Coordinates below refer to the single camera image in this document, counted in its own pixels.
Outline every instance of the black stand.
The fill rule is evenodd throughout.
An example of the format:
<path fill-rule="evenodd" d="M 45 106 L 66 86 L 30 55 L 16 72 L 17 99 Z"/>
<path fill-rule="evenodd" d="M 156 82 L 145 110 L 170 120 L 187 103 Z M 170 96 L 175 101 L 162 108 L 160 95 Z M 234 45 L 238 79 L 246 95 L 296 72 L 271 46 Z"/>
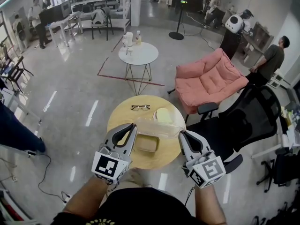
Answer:
<path fill-rule="evenodd" d="M 180 26 L 180 22 L 181 22 L 181 18 L 182 18 L 182 12 L 183 12 L 183 6 L 181 6 L 180 16 L 179 16 L 178 26 L 177 26 L 176 32 L 170 32 L 169 33 L 169 37 L 173 38 L 175 40 L 182 40 L 184 38 L 184 36 L 181 33 L 178 32 L 179 26 Z"/>

